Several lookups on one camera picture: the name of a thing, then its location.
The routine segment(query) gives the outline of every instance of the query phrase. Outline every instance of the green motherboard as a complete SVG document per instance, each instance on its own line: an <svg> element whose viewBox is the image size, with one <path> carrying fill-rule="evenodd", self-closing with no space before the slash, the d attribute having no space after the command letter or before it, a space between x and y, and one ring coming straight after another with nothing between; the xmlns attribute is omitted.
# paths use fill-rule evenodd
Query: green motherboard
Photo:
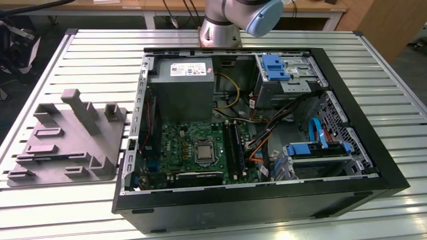
<svg viewBox="0 0 427 240"><path fill-rule="evenodd" d="M237 125L237 131L244 143L249 140L245 123ZM227 147L224 147L223 138L223 123L164 124L161 126L158 171L157 174L149 176L149 188L168 188L162 176L177 172L223 172L223 185L256 183L259 181L256 167L245 170L244 177L239 179L229 177Z"/></svg>

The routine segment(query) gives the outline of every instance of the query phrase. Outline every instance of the power supply label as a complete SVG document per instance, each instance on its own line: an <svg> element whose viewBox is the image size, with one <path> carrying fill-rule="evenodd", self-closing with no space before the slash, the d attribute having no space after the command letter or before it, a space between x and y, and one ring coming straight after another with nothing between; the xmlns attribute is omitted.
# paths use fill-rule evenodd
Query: power supply label
<svg viewBox="0 0 427 240"><path fill-rule="evenodd" d="M205 76L207 64L204 62L194 63L172 63L170 64L170 77L177 76Z"/></svg>

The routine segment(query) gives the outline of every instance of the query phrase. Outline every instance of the metal frame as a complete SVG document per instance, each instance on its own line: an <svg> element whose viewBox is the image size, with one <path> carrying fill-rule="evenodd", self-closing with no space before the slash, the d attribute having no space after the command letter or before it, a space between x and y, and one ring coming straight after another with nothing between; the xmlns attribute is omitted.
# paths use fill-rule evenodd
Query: metal frame
<svg viewBox="0 0 427 240"><path fill-rule="evenodd" d="M427 234L427 119L412 91L388 74L389 65L365 47L352 32L272 31L263 38L241 32L244 47L323 48L361 110L397 163L411 187L395 196L373 200L337 218L247 225L223 230L174 232L161 236L185 239L375 239L423 238ZM92 38L101 41L96 44ZM126 38L140 43L128 43ZM78 30L65 36L49 67L0 147L0 230L2 239L138 239L144 236L120 215L110 213L116 180L42 188L9 189L4 171L14 166L36 121L29 115L34 103L57 104L62 88L81 90L94 104L118 101L132 109L133 85L144 47L196 47L194 30Z"/></svg>

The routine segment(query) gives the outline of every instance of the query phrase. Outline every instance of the blue drive bracket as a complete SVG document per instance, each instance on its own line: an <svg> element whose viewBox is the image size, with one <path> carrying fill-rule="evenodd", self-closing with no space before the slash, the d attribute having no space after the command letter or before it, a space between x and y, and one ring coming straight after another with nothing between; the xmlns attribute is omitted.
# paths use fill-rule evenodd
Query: blue drive bracket
<svg viewBox="0 0 427 240"><path fill-rule="evenodd" d="M287 72L285 64L276 54L263 55L260 58L268 81L291 80L291 75Z"/></svg>

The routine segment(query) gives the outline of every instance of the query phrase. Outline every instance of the yellow wire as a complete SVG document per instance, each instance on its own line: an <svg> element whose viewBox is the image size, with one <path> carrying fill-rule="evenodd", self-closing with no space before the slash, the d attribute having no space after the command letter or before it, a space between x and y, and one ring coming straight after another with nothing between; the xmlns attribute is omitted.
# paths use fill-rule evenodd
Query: yellow wire
<svg viewBox="0 0 427 240"><path fill-rule="evenodd" d="M220 110L220 109L227 109L227 108L229 108L232 105L236 104L236 102L239 101L239 98L240 98L240 88L239 88L236 82L235 82L227 75L224 75L224 74L221 74L221 73L219 73L219 72L215 73L215 75L220 75L220 76L223 76L224 78L227 78L228 81L229 81L229 82L232 83L232 85L235 86L235 89L237 90L237 96L235 97L235 100L233 100L233 102L232 102L231 104L228 104L227 106L213 107L215 110Z"/></svg>

